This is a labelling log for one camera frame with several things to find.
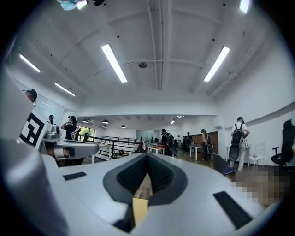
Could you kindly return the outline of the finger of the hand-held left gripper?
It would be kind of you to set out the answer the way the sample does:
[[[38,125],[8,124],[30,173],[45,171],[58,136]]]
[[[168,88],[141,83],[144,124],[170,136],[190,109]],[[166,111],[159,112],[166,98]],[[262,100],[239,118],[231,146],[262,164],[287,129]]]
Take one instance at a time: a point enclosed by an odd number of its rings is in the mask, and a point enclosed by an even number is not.
[[[94,142],[83,142],[59,139],[55,142],[43,140],[43,154],[55,159],[81,159],[95,155],[100,150],[99,145]]]

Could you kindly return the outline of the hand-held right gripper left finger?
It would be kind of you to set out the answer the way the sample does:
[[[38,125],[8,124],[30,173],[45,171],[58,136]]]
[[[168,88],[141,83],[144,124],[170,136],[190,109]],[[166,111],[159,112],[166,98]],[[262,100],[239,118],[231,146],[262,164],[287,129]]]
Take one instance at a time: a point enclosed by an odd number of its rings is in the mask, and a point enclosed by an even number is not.
[[[145,154],[79,166],[57,167],[53,157],[43,155],[47,178],[65,220],[55,226],[65,236],[146,236],[148,227],[135,222],[133,194],[117,175],[144,160]]]

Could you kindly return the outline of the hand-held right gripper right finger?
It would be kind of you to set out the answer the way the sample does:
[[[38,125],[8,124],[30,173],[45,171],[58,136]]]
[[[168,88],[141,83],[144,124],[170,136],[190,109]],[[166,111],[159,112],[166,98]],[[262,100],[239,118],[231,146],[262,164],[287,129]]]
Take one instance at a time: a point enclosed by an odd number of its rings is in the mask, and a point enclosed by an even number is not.
[[[264,208],[240,187],[212,168],[157,154],[182,169],[188,179],[183,193],[171,204],[150,206],[143,221],[133,229],[134,236],[253,236],[259,228],[254,218]],[[213,196],[226,192],[250,217],[237,229]]]

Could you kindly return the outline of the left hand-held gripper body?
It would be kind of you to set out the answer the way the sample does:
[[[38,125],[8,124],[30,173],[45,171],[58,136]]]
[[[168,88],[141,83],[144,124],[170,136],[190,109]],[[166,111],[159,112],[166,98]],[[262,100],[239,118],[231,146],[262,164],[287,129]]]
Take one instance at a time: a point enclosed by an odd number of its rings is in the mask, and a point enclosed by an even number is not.
[[[7,68],[1,70],[1,147],[27,144],[47,153],[58,148],[60,135],[21,91]]]

